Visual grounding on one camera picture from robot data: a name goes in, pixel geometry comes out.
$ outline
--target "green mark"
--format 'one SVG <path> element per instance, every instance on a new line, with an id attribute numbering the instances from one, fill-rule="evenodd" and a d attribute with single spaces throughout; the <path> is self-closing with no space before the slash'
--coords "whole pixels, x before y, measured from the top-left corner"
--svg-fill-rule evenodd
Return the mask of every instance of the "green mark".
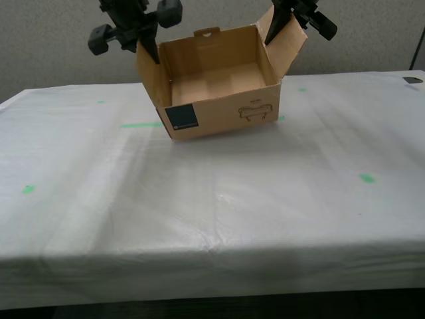
<path id="1" fill-rule="evenodd" d="M 122 128 L 157 128 L 162 126 L 162 123 L 135 123 L 135 124 L 124 124 Z"/>
<path id="2" fill-rule="evenodd" d="M 31 194 L 35 189 L 34 185 L 25 186 L 24 190 L 22 190 L 22 194 Z"/>
<path id="3" fill-rule="evenodd" d="M 362 179 L 362 181 L 368 184 L 373 184 L 375 182 L 375 179 L 368 174 L 360 174 L 359 177 Z"/>

